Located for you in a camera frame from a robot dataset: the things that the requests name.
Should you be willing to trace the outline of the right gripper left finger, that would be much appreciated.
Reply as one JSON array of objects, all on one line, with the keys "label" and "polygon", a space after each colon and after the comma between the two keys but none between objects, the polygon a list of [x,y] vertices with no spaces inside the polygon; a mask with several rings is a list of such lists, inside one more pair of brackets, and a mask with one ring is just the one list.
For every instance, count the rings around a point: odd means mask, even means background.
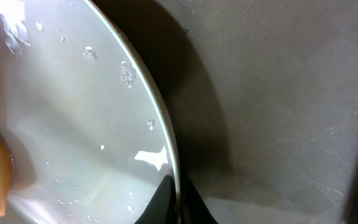
[{"label": "right gripper left finger", "polygon": [[176,224],[174,179],[166,175],[135,224]]}]

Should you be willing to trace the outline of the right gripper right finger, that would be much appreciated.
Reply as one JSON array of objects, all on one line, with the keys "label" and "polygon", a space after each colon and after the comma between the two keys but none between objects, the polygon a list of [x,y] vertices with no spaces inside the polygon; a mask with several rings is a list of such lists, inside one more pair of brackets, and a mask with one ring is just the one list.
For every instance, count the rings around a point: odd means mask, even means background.
[{"label": "right gripper right finger", "polygon": [[182,224],[218,224],[208,210],[201,195],[191,179],[182,174],[181,186],[181,223]]}]

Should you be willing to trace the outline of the light blue plate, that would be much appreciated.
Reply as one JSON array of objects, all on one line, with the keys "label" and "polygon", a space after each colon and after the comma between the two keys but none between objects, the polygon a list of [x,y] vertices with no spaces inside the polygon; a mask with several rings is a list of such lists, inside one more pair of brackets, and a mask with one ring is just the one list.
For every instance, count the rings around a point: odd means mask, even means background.
[{"label": "light blue plate", "polygon": [[157,200],[177,212],[162,97],[91,1],[0,1],[0,135],[14,165],[0,223],[135,223]]}]

